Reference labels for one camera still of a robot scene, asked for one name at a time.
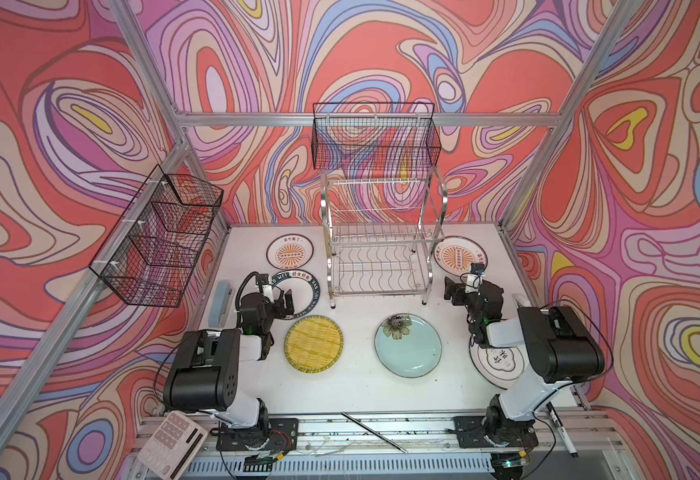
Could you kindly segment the yellow woven pattern plate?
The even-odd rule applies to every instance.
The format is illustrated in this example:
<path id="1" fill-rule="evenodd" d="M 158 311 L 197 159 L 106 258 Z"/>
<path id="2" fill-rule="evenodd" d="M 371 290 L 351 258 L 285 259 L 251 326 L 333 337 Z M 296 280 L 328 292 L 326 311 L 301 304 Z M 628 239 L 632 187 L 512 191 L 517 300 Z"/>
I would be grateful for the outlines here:
<path id="1" fill-rule="evenodd" d="M 332 368 L 344 349 L 344 335 L 333 320 L 320 315 L 297 321 L 287 332 L 284 355 L 291 367 L 306 374 Z"/>

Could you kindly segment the light green flower plate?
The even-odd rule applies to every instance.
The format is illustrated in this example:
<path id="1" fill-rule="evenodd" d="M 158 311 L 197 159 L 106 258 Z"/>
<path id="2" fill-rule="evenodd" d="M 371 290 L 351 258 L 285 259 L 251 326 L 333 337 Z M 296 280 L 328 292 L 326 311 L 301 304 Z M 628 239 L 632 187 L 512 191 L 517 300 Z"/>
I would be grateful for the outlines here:
<path id="1" fill-rule="evenodd" d="M 374 347 L 380 362 L 403 378 L 430 374 L 439 365 L 443 351 L 437 330 L 410 313 L 387 317 L 377 329 Z"/>

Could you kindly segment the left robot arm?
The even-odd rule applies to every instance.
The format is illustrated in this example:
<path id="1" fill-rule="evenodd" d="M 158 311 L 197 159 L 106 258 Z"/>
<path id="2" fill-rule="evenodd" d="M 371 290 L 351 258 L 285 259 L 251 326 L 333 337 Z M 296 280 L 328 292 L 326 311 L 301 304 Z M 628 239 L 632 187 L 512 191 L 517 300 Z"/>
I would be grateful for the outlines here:
<path id="1" fill-rule="evenodd" d="M 237 324 L 185 335 L 163 389 L 163 404 L 184 413 L 206 413 L 230 430 L 271 433 L 265 402 L 246 393 L 240 365 L 267 359 L 275 340 L 272 325 L 295 313 L 292 292 L 272 300 L 260 292 L 235 299 Z"/>

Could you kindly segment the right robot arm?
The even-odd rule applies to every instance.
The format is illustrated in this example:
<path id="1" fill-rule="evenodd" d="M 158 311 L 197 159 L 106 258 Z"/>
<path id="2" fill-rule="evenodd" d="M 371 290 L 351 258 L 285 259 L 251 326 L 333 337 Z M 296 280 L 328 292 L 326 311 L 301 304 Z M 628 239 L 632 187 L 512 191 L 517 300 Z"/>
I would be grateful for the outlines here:
<path id="1" fill-rule="evenodd" d="M 493 445 L 531 439 L 540 407 L 558 391 L 606 370 L 601 347 L 570 307 L 519 306 L 515 317 L 503 318 L 504 290 L 474 274 L 460 281 L 447 278 L 444 299 L 466 309 L 473 346 L 491 354 L 525 348 L 519 378 L 492 398 L 474 429 Z"/>

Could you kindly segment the silver two-tier dish rack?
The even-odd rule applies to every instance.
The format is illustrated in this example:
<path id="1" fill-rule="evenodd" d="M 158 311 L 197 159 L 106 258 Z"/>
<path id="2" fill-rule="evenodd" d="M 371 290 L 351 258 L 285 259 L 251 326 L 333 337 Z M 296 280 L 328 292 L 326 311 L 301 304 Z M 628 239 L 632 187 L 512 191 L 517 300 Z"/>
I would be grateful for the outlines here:
<path id="1" fill-rule="evenodd" d="M 352 297 L 430 301 L 449 194 L 437 167 L 409 175 L 321 172 L 320 213 L 331 308 Z"/>

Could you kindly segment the dark green rim plate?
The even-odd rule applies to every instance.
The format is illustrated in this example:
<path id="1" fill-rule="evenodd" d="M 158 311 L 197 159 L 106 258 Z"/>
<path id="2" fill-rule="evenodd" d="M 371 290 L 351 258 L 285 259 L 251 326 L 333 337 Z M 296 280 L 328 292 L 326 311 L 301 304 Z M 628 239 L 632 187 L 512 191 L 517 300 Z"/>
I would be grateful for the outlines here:
<path id="1" fill-rule="evenodd" d="M 281 271 L 272 277 L 272 285 L 284 292 L 291 292 L 294 312 L 285 317 L 295 320 L 308 315 L 318 304 L 321 296 L 319 281 L 305 270 Z"/>

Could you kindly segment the small white clip object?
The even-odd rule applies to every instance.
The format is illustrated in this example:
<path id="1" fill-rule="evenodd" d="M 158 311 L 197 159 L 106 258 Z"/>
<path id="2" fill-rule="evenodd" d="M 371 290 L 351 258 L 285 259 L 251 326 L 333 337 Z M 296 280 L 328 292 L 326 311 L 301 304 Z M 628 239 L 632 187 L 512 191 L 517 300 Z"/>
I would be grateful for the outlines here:
<path id="1" fill-rule="evenodd" d="M 531 300 L 526 295 L 515 293 L 512 295 L 512 298 L 517 308 L 526 308 L 533 306 Z"/>

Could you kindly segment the orange sunburst plate right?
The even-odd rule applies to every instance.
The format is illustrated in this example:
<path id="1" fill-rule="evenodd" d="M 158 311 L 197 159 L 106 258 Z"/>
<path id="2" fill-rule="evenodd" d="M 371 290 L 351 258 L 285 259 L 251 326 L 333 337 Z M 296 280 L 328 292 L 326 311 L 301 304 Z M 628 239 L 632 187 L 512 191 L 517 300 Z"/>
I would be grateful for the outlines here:
<path id="1" fill-rule="evenodd" d="M 435 260 L 446 273 L 460 276 L 469 273 L 473 263 L 488 266 L 489 257 L 478 243 L 463 236 L 447 236 L 435 250 Z"/>

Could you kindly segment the orange sunburst plate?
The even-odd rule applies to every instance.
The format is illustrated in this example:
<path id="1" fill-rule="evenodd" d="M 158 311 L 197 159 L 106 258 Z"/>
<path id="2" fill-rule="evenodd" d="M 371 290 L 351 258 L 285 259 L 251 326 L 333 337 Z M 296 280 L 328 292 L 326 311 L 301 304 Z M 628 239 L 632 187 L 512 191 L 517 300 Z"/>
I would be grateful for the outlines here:
<path id="1" fill-rule="evenodd" d="M 304 235 L 290 233 L 273 240 L 266 250 L 268 263 L 278 270 L 300 269 L 313 257 L 313 242 Z"/>
<path id="2" fill-rule="evenodd" d="M 435 250 L 435 260 L 446 273 L 460 276 L 469 273 L 473 263 L 488 266 L 489 257 L 478 243 L 463 236 L 447 236 Z"/>

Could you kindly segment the orange sunburst plate left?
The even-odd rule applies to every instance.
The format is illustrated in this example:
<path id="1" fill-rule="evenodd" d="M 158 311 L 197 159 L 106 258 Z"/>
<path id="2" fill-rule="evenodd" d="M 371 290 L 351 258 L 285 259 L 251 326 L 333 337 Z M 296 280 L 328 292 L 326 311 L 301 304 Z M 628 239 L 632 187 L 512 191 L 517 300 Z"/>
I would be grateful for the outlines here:
<path id="1" fill-rule="evenodd" d="M 268 263 L 278 270 L 300 269 L 313 257 L 313 242 L 304 235 L 290 233 L 273 240 L 266 250 Z"/>

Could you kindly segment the white black-rim plate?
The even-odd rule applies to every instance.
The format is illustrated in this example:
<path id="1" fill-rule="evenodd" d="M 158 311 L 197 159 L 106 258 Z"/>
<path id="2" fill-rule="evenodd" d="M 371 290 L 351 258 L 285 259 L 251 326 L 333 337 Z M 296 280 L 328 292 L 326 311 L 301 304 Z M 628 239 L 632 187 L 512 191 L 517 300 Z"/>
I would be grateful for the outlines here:
<path id="1" fill-rule="evenodd" d="M 471 342 L 469 354 L 476 370 L 503 390 L 511 388 L 528 366 L 526 350 L 519 346 L 482 348 L 478 343 Z"/>

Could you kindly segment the black thin rod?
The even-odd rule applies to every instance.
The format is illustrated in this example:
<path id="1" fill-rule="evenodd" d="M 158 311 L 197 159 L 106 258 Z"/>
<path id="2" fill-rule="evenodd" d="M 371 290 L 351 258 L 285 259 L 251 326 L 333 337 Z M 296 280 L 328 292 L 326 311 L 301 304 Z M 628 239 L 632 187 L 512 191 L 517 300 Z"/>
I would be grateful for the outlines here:
<path id="1" fill-rule="evenodd" d="M 346 412 L 340 412 L 340 415 L 344 417 L 346 420 L 350 421 L 351 423 L 357 425 L 358 427 L 362 428 L 366 432 L 370 433 L 371 435 L 375 436 L 376 438 L 382 440 L 386 444 L 392 446 L 395 448 L 397 451 L 403 453 L 403 454 L 408 454 L 408 450 L 406 450 L 403 446 L 395 442 L 394 440 L 388 438 L 387 436 L 383 435 L 382 433 L 378 432 L 377 430 L 371 428 L 368 426 L 366 423 L 362 422 L 361 420 L 353 417 L 352 415 L 346 413 Z"/>

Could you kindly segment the black marker pen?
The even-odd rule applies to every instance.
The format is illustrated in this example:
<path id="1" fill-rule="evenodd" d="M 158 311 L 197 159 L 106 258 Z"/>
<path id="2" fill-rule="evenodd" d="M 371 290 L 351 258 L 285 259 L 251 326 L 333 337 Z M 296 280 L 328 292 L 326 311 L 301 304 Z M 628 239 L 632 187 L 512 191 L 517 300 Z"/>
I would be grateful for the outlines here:
<path id="1" fill-rule="evenodd" d="M 553 405 L 552 402 L 548 402 L 546 405 L 546 408 L 549 412 L 550 419 L 553 421 L 555 428 L 558 431 L 561 439 L 563 440 L 563 443 L 564 443 L 569 455 L 573 458 L 578 458 L 579 451 L 577 450 L 576 446 L 574 445 L 574 442 L 573 442 L 571 436 L 569 435 L 568 431 L 566 430 L 566 427 L 562 421 L 562 418 L 559 415 L 558 411 L 556 410 L 555 406 Z"/>

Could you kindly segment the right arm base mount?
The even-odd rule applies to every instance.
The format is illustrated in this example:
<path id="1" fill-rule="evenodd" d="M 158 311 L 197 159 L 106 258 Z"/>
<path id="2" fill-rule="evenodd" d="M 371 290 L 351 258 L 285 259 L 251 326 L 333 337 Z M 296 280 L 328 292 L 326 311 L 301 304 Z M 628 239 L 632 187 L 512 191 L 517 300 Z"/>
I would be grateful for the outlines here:
<path id="1" fill-rule="evenodd" d="M 533 450 L 539 446 L 533 421 L 487 420 L 485 416 L 456 416 L 454 433 L 461 448 Z"/>

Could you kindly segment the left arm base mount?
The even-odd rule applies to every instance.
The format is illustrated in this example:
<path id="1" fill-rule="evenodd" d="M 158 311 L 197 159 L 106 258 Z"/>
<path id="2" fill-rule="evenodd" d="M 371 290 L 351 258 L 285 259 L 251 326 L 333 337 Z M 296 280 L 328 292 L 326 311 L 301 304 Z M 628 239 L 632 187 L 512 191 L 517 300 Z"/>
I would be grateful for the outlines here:
<path id="1" fill-rule="evenodd" d="M 293 417 L 270 419 L 246 429 L 219 428 L 216 449 L 223 453 L 287 454 L 298 445 L 299 420 Z"/>

